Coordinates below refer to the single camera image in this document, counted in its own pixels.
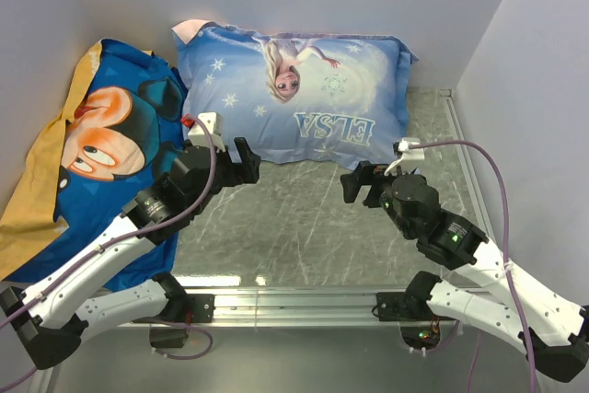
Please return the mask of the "Mickey blue yellow pillowcase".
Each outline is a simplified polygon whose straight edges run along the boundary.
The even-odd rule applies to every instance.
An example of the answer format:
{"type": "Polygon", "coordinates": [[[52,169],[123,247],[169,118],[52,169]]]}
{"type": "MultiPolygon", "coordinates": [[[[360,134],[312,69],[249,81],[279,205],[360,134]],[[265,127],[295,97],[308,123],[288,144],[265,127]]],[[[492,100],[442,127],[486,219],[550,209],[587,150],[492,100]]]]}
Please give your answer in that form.
{"type": "Polygon", "coordinates": [[[150,51],[104,39],[79,60],[1,217],[1,277],[35,283],[96,239],[181,152],[187,89],[150,51]]]}

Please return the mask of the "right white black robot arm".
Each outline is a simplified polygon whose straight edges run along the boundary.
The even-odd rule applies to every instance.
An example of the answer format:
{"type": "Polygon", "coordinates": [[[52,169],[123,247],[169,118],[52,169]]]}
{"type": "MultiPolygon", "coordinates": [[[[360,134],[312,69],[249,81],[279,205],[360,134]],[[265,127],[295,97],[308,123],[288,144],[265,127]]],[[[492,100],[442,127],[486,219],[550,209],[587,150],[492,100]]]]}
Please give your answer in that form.
{"type": "Polygon", "coordinates": [[[418,319],[449,317],[485,331],[534,359],[544,376],[568,383],[588,363],[588,309],[557,295],[512,261],[465,217],[442,208],[438,191],[418,174],[388,175],[382,165],[361,162],[341,175],[343,200],[352,203],[363,186],[363,204],[383,209],[398,231],[427,259],[491,294],[470,294],[428,272],[405,292],[418,319]]]}

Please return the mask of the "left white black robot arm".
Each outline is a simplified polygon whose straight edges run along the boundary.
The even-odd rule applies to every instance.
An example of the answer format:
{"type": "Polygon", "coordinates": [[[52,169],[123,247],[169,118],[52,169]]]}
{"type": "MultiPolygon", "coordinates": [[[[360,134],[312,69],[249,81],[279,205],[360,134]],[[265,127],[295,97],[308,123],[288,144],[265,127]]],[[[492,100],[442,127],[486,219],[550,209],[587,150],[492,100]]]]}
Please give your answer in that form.
{"type": "Polygon", "coordinates": [[[109,295],[97,291],[188,226],[220,190],[258,182],[260,157],[245,138],[237,137],[234,143],[237,163],[225,150],[186,145],[170,171],[139,191],[105,231],[65,265],[25,290],[5,289],[5,323],[36,369],[52,368],[83,342],[137,319],[179,327],[196,319],[211,321],[213,300],[196,303],[168,272],[109,295]]]}

